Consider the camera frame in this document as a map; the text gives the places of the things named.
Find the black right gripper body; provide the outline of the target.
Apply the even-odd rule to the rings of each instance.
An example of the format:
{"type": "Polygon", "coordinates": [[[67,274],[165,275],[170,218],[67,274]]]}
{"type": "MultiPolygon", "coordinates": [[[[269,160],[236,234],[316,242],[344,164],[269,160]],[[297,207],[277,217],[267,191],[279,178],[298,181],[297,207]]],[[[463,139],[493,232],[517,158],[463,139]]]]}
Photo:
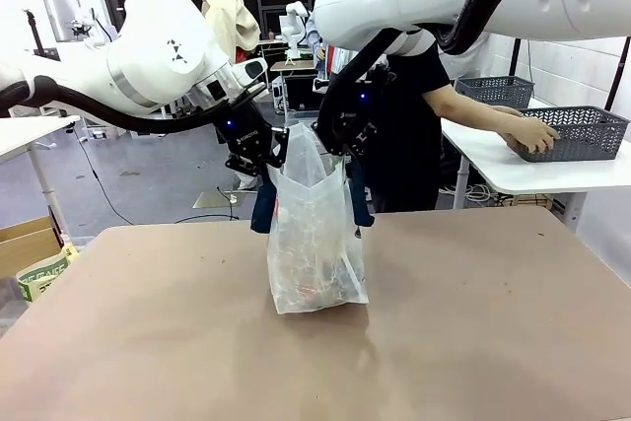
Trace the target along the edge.
{"type": "Polygon", "coordinates": [[[338,77],[327,85],[318,114],[320,140],[373,140],[381,107],[384,79],[345,83],[338,77]]]}

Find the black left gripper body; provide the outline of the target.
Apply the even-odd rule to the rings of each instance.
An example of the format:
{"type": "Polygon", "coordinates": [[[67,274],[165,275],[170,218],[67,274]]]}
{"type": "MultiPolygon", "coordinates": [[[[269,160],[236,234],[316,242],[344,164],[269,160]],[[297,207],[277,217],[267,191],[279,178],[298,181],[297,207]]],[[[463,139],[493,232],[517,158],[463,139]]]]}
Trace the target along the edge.
{"type": "Polygon", "coordinates": [[[230,152],[250,161],[263,161],[272,148],[272,126],[255,103],[223,109],[214,122],[220,142],[230,152]]]}

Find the person's right hand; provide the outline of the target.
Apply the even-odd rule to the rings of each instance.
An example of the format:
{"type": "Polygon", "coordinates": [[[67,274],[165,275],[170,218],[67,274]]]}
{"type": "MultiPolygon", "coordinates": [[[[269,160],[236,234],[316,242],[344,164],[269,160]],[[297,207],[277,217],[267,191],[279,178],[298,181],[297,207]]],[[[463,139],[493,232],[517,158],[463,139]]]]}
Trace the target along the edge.
{"type": "Polygon", "coordinates": [[[504,120],[499,134],[514,151],[523,145],[529,152],[551,150],[560,138],[555,129],[536,117],[513,115],[504,120]]]}

